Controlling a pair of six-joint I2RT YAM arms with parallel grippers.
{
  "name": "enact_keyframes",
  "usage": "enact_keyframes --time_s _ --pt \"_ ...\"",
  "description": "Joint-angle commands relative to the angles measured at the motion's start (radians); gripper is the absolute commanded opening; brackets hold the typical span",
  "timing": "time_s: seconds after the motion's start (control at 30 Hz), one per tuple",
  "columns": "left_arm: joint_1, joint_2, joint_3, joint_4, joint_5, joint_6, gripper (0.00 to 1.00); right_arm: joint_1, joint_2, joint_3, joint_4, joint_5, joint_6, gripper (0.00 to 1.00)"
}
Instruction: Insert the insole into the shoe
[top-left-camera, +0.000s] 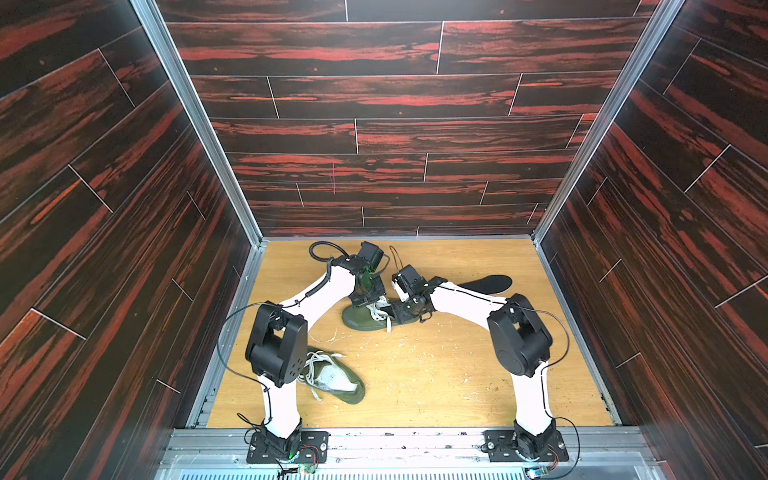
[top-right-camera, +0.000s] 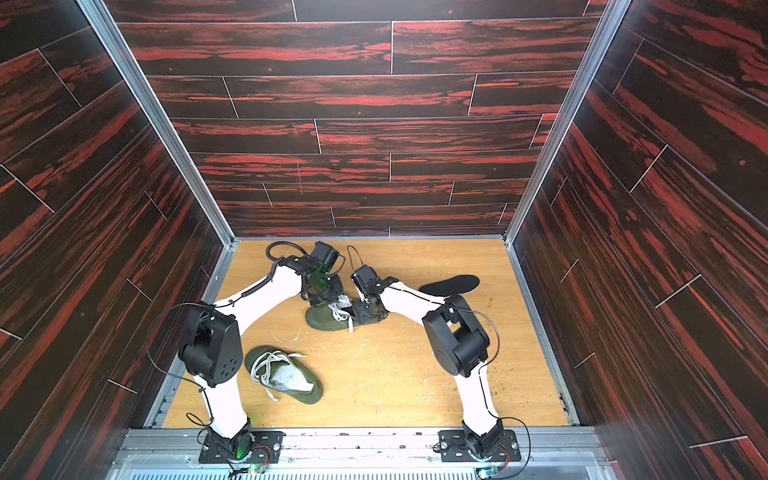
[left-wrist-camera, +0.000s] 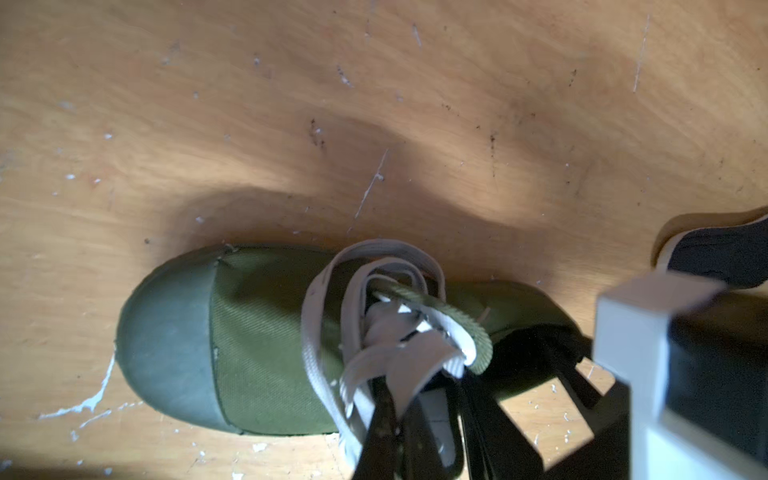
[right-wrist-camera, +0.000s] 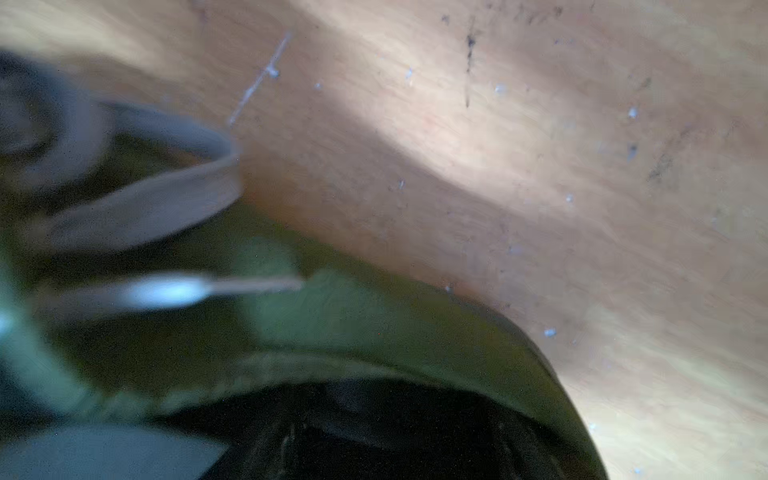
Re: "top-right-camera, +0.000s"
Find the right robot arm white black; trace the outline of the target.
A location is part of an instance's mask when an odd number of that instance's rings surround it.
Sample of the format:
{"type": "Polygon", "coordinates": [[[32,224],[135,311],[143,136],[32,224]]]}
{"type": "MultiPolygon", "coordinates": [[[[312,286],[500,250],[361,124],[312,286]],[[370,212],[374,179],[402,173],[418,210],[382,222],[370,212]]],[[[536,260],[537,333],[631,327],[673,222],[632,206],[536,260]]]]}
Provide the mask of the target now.
{"type": "Polygon", "coordinates": [[[381,279],[364,265],[352,274],[360,294],[355,317],[396,313],[423,326],[435,358],[454,377],[463,407],[467,448],[477,458],[492,455],[504,433],[488,386],[490,339],[475,312],[460,295],[438,297],[403,282],[381,279]]]}

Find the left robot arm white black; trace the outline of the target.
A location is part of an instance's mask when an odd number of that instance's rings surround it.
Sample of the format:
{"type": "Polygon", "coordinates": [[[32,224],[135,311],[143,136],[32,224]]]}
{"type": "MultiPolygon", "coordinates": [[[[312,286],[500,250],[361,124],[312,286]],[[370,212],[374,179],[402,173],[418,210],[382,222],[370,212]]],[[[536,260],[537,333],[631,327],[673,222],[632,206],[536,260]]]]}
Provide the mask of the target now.
{"type": "Polygon", "coordinates": [[[237,373],[243,364],[241,336],[259,318],[294,296],[313,306],[338,299],[343,285],[334,270],[341,257],[316,242],[308,253],[274,257],[269,273],[217,303],[195,303],[187,313],[178,357],[206,402],[209,437],[238,459],[251,448],[251,423],[242,406],[237,373]]]}

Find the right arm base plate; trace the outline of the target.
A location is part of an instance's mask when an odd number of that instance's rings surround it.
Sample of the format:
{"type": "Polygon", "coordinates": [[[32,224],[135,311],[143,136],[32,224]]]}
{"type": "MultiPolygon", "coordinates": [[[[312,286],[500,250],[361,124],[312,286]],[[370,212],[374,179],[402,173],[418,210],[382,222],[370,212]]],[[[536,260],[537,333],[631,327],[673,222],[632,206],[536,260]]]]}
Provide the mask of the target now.
{"type": "Polygon", "coordinates": [[[519,462],[521,453],[516,434],[499,430],[475,435],[465,429],[441,430],[433,451],[443,462],[519,462]]]}

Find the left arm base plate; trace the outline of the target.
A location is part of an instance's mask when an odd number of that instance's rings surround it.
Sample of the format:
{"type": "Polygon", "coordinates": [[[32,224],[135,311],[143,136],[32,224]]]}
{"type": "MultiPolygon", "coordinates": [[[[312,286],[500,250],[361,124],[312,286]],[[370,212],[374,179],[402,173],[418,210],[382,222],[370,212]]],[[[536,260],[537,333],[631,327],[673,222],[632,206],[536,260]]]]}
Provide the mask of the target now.
{"type": "Polygon", "coordinates": [[[283,440],[282,431],[245,429],[229,439],[208,430],[198,462],[221,465],[276,464],[283,440]]]}

